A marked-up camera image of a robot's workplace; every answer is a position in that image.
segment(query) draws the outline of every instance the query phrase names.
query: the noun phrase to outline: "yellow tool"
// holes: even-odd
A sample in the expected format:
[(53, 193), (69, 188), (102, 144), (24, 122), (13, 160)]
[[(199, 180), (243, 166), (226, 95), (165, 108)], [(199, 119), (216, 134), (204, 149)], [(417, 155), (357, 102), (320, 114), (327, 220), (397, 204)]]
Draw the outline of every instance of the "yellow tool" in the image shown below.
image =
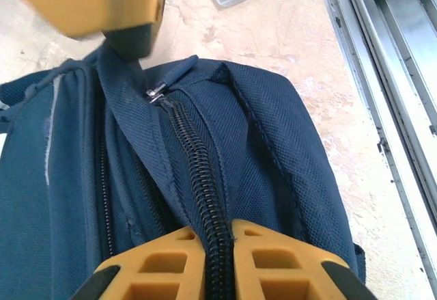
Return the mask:
[(165, 0), (27, 0), (64, 35), (80, 38), (102, 31), (130, 61), (148, 56), (155, 43)]
[[(257, 224), (232, 229), (239, 300), (376, 300), (338, 256)], [(205, 252), (182, 228), (103, 262), (72, 300), (203, 300)]]

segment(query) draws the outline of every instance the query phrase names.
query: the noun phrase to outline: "zipper pull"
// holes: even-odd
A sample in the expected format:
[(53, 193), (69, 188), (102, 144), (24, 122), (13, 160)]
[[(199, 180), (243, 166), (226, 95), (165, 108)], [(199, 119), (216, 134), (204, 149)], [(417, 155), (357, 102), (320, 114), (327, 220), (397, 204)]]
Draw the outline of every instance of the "zipper pull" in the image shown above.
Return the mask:
[(148, 90), (146, 92), (147, 96), (150, 98), (150, 102), (153, 103), (164, 96), (164, 90), (178, 81), (193, 66), (195, 66), (198, 61), (199, 57), (197, 55), (190, 56), (182, 60), (177, 66), (166, 73), (162, 81), (153, 90)]

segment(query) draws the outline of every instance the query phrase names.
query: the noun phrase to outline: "floor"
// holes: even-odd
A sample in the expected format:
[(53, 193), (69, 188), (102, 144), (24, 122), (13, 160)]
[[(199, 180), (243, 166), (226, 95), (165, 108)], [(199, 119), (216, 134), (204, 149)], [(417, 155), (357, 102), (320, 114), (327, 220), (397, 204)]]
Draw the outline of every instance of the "floor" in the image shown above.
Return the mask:
[[(0, 83), (80, 59), (101, 41), (59, 35), (21, 0), (0, 0), (0, 16)], [(158, 43), (142, 65), (194, 53), (265, 68), (292, 82), (324, 142), (354, 240), (367, 253), (368, 287), (379, 299), (433, 299), (324, 0), (247, 0), (227, 9), (214, 0), (167, 0)]]

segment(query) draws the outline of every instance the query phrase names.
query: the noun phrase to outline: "backpack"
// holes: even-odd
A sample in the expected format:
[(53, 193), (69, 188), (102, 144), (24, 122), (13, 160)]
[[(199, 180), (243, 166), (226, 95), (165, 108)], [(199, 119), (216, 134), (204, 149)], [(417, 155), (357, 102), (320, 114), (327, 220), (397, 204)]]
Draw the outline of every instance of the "backpack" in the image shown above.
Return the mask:
[(67, 299), (102, 261), (184, 226), (206, 299), (233, 299), (233, 219), (365, 279), (320, 137), (278, 74), (197, 56), (140, 71), (104, 43), (1, 85), (0, 103), (0, 299)]

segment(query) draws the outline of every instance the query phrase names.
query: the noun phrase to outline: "zipper slider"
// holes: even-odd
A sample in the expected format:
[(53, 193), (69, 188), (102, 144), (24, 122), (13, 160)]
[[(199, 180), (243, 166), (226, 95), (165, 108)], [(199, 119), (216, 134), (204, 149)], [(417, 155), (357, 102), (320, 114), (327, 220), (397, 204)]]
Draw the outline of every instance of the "zipper slider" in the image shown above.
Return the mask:
[(146, 92), (147, 96), (150, 98), (150, 102), (153, 103), (163, 97), (164, 90), (178, 81), (193, 66), (195, 66), (198, 61), (199, 57), (197, 55), (190, 56), (182, 60), (177, 66), (166, 73), (162, 81), (153, 90), (148, 90)]

